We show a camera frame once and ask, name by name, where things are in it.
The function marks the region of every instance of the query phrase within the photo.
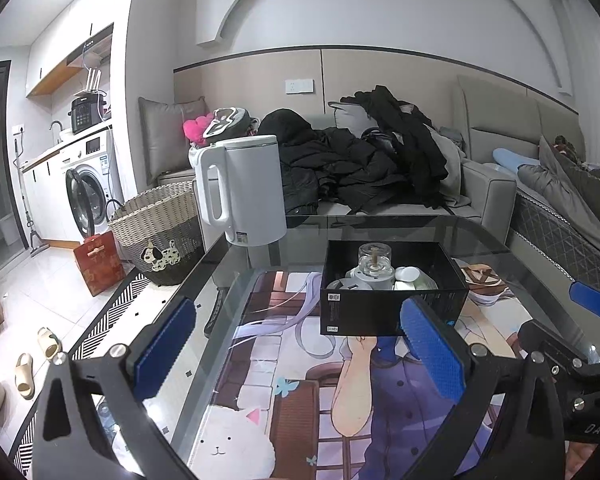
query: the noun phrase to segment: purple clothing illustration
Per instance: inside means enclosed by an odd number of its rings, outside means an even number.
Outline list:
[[[424,452],[453,407],[438,393],[427,369],[412,354],[395,354],[397,338],[378,338],[370,359],[371,444],[360,480],[399,480]],[[351,359],[344,342],[340,353]],[[482,426],[458,473],[476,465],[491,430]]]

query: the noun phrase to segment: blue butterfly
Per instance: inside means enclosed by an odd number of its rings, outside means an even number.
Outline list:
[[[298,384],[300,384],[300,381],[291,382],[288,379],[285,379],[284,377],[279,377],[276,381],[276,386],[273,389],[273,394],[282,394],[283,397],[286,397],[289,393],[291,393],[298,387]]]

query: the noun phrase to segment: white electric kettle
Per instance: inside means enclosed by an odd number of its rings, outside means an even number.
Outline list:
[[[232,244],[254,247],[286,234],[276,136],[221,140],[192,154],[202,220],[224,230]],[[218,170],[220,216],[213,212],[209,168]]]

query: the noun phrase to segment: pink plush toy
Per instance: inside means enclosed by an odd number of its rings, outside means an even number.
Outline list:
[[[187,139],[189,139],[199,148],[206,146],[206,140],[203,139],[202,134],[205,133],[205,130],[209,124],[211,124],[213,118],[213,113],[210,113],[206,116],[200,116],[195,120],[185,121],[185,123],[182,125],[182,129],[184,130],[184,134]]]

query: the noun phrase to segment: blue pillow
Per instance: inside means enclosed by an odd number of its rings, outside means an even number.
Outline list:
[[[524,164],[540,166],[540,161],[536,158],[528,158],[528,156],[519,155],[505,148],[496,148],[493,150],[493,160],[514,174],[518,174],[518,168]]]

